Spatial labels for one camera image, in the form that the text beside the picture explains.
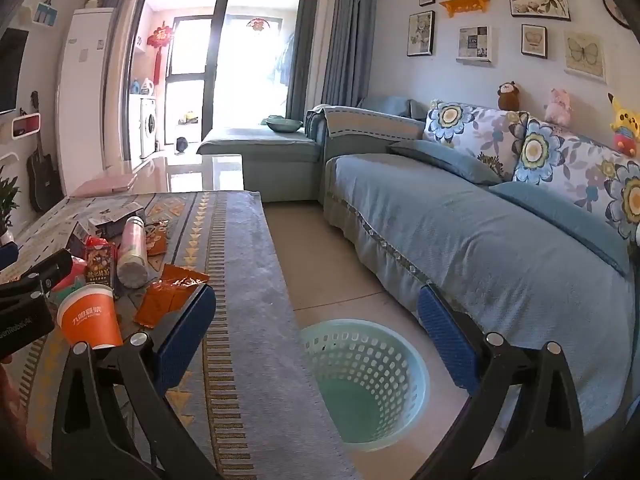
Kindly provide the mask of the mint green laundry basket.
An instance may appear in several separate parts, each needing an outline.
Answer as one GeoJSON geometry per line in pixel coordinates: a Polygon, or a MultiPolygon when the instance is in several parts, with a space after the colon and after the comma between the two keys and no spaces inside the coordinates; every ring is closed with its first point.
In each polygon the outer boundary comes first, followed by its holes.
{"type": "Polygon", "coordinates": [[[430,400],[430,375],[406,338],[356,318],[305,327],[300,338],[344,445],[382,450],[416,426],[430,400]]]}

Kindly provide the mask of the floral cushion right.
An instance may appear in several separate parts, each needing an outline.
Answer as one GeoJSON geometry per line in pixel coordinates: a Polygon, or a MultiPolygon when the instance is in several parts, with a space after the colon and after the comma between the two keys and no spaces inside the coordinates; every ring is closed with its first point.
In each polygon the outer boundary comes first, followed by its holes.
{"type": "Polygon", "coordinates": [[[638,160],[530,118],[513,180],[539,185],[594,214],[627,243],[639,243],[638,160]]]}

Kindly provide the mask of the blue grey curtain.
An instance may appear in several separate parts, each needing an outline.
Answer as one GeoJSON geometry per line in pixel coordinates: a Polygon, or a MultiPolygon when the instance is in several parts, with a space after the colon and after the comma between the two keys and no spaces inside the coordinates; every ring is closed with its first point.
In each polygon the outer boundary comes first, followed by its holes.
{"type": "Polygon", "coordinates": [[[378,0],[334,0],[321,102],[356,106],[369,92],[378,0]]]}

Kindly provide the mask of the pink laptop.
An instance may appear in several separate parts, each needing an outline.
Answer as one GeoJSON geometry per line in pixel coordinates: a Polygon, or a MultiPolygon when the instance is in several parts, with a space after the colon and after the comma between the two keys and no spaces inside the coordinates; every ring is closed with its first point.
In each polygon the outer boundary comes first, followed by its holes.
{"type": "Polygon", "coordinates": [[[110,196],[129,191],[137,181],[135,174],[118,174],[89,180],[70,193],[70,197],[110,196]]]}

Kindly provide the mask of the white tall air conditioner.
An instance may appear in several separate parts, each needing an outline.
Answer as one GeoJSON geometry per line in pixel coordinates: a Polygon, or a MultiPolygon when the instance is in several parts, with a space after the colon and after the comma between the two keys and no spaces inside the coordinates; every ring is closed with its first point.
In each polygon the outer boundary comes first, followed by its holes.
{"type": "Polygon", "coordinates": [[[104,169],[103,87],[112,8],[74,12],[56,94],[56,145],[62,188],[70,195],[104,169]]]}

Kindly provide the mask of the red white wall box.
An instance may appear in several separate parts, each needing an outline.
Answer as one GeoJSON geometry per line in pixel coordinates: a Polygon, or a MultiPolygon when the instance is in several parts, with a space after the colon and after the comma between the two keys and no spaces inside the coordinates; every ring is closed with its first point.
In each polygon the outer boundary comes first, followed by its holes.
{"type": "Polygon", "coordinates": [[[15,117],[11,122],[11,138],[23,139],[26,136],[40,133],[41,116],[39,113],[25,114],[15,117]]]}

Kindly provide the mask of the orange wall shelf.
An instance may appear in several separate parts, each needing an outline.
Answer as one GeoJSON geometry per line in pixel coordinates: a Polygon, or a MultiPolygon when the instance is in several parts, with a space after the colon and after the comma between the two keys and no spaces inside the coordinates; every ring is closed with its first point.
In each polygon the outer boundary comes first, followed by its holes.
{"type": "Polygon", "coordinates": [[[459,13],[487,12],[490,0],[444,0],[439,4],[446,10],[448,18],[454,18],[459,13]]]}

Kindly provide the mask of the white framed photo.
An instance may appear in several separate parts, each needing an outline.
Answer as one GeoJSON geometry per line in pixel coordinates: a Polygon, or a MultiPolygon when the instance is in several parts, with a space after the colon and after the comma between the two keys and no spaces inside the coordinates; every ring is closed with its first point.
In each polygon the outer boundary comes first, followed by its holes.
{"type": "Polygon", "coordinates": [[[459,29],[458,62],[490,63],[492,57],[490,26],[461,27],[459,29]]]}

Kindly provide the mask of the white washing machine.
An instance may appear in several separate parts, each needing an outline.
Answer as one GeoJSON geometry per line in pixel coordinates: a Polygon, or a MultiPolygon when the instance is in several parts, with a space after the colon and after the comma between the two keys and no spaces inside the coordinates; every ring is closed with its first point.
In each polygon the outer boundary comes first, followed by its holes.
{"type": "Polygon", "coordinates": [[[155,152],[156,101],[148,96],[141,99],[141,157],[147,158],[155,152]]]}

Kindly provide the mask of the floral cushion left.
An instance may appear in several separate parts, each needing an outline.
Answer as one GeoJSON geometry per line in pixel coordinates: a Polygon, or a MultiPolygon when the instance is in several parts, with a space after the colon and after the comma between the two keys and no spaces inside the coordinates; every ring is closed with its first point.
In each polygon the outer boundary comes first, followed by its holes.
{"type": "Polygon", "coordinates": [[[501,180],[513,177],[526,133],[524,110],[497,110],[435,100],[425,118],[425,139],[484,162],[501,180]]]}

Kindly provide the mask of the teal bowl cushion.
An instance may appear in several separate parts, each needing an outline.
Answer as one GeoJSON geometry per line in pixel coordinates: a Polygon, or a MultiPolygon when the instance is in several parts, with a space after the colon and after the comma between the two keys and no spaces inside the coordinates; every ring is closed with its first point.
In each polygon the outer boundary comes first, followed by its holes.
{"type": "Polygon", "coordinates": [[[262,120],[262,125],[276,133],[296,133],[304,123],[298,119],[270,115],[262,120]]]}

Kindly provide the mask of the pink pig plush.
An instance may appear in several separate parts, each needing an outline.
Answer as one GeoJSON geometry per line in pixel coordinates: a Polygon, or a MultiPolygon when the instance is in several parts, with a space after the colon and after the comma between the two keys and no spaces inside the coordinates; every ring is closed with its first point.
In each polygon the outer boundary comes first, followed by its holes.
{"type": "Polygon", "coordinates": [[[548,104],[544,109],[544,121],[568,128],[570,126],[570,118],[572,118],[570,94],[564,89],[552,88],[548,104]]]}

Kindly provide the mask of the yellow pikachu plush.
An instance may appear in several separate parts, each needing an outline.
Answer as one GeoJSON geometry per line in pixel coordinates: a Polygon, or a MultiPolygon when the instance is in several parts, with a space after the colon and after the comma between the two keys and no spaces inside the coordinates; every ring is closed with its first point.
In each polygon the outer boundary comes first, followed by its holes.
{"type": "Polygon", "coordinates": [[[623,107],[612,93],[608,94],[614,112],[611,129],[614,133],[614,148],[631,158],[639,154],[639,115],[623,107]]]}

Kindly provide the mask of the green potted plant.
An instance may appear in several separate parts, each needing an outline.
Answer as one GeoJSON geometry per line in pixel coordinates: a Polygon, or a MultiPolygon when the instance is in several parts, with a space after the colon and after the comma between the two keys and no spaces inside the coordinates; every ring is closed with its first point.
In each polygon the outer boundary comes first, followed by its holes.
{"type": "Polygon", "coordinates": [[[11,216],[12,212],[18,208],[17,202],[15,201],[18,192],[20,192],[20,188],[17,186],[17,177],[1,177],[0,236],[2,246],[9,244],[9,242],[13,240],[13,235],[10,233],[10,229],[13,226],[11,216]]]}

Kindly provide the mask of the blue flat pillow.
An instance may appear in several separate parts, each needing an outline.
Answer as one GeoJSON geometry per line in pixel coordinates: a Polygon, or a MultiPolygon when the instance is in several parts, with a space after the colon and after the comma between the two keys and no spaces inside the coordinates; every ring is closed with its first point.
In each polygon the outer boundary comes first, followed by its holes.
{"type": "Polygon", "coordinates": [[[476,185],[491,186],[502,182],[498,174],[484,162],[429,140],[395,142],[387,145],[386,151],[446,170],[476,185]]]}

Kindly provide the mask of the orange snack wrapper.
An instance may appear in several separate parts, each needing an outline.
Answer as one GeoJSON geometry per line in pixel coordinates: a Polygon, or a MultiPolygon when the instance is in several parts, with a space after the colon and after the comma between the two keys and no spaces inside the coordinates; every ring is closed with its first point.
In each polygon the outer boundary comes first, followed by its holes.
{"type": "Polygon", "coordinates": [[[134,322],[155,328],[168,313],[179,311],[198,286],[207,284],[209,276],[182,266],[166,264],[162,275],[149,284],[134,322]]]}

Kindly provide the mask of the black framed picture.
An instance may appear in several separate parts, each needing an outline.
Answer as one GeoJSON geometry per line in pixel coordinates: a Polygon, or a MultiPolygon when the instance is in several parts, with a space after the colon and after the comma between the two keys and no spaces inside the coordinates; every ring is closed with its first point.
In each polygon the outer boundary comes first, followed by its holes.
{"type": "Polygon", "coordinates": [[[435,12],[411,14],[408,21],[408,56],[427,56],[434,49],[435,12]]]}

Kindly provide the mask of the orange paper cup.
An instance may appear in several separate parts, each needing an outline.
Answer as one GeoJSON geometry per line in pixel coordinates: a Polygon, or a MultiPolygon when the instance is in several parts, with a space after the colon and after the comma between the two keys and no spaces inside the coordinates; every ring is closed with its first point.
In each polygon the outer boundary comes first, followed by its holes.
{"type": "Polygon", "coordinates": [[[71,347],[78,342],[94,350],[122,345],[111,287],[89,284],[75,290],[58,307],[56,322],[71,347]]]}

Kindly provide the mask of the pink white bottle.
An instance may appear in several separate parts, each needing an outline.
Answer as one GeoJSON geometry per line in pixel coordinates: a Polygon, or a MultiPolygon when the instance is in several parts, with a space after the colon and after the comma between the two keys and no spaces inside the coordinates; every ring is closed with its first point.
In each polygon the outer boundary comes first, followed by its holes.
{"type": "Polygon", "coordinates": [[[148,282],[146,233],[140,217],[133,216],[125,223],[118,248],[116,274],[120,284],[130,289],[138,289],[148,282]]]}

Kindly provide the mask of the blue sectional sofa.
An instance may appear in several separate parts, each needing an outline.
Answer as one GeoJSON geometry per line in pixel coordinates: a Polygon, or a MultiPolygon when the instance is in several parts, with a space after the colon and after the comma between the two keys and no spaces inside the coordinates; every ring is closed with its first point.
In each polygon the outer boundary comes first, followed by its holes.
{"type": "Polygon", "coordinates": [[[247,190],[266,203],[318,200],[359,260],[407,309],[434,285],[486,332],[534,348],[558,342],[574,378],[595,463],[622,432],[636,393],[636,271],[606,226],[547,196],[541,212],[505,200],[471,156],[427,157],[413,120],[376,114],[360,133],[214,130],[203,155],[238,155],[247,190]]]}

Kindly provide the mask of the brown monkey plush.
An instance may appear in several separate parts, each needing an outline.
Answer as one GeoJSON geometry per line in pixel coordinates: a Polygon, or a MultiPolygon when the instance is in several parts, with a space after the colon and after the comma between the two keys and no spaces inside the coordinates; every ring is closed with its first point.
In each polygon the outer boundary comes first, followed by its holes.
{"type": "Polygon", "coordinates": [[[520,89],[514,81],[502,84],[498,89],[498,109],[517,112],[520,109],[520,89]]]}

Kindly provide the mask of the black television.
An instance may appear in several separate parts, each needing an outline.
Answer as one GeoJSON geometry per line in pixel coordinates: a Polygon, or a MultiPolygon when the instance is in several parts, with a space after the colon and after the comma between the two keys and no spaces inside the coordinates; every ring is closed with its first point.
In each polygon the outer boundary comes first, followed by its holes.
{"type": "Polygon", "coordinates": [[[0,41],[0,114],[15,110],[28,31],[9,27],[0,41]]]}

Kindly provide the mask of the red snack packet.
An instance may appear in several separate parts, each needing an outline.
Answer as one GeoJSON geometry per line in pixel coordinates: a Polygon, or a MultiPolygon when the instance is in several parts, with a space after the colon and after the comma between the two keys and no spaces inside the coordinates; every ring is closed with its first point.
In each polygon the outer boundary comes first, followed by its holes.
{"type": "Polygon", "coordinates": [[[116,266],[115,245],[104,238],[89,236],[86,241],[85,256],[86,281],[113,288],[116,266]]]}

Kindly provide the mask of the butterfly picture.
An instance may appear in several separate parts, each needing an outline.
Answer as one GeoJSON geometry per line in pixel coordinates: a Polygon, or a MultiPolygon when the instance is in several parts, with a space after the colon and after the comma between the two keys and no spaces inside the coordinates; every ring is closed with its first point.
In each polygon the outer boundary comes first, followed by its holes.
{"type": "Polygon", "coordinates": [[[604,47],[599,36],[566,30],[563,48],[567,73],[606,81],[604,47]]]}

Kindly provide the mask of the floral cushion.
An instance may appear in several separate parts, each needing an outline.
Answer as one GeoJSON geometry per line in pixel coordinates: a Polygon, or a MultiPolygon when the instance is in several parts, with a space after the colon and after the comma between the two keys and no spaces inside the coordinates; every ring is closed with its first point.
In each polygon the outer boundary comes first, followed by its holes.
{"type": "Polygon", "coordinates": [[[627,243],[639,243],[638,160],[530,118],[513,180],[539,185],[594,214],[627,243]]]}
{"type": "Polygon", "coordinates": [[[435,100],[425,118],[425,139],[484,162],[501,180],[513,177],[526,133],[524,110],[497,110],[435,100]]]}

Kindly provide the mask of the small brown frame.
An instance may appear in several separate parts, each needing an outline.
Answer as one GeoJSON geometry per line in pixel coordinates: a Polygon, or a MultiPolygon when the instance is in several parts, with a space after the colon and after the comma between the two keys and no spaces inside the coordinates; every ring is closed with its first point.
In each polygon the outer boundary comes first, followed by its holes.
{"type": "Polygon", "coordinates": [[[521,54],[548,58],[548,29],[541,25],[521,26],[521,54]]]}

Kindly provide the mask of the black guitar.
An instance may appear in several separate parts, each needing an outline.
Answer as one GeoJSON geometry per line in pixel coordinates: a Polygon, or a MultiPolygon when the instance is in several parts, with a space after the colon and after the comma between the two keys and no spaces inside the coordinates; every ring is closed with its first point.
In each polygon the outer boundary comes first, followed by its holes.
{"type": "Polygon", "coordinates": [[[30,203],[35,211],[44,214],[64,198],[64,193],[52,157],[43,151],[40,133],[35,134],[37,148],[27,159],[26,167],[30,203]]]}

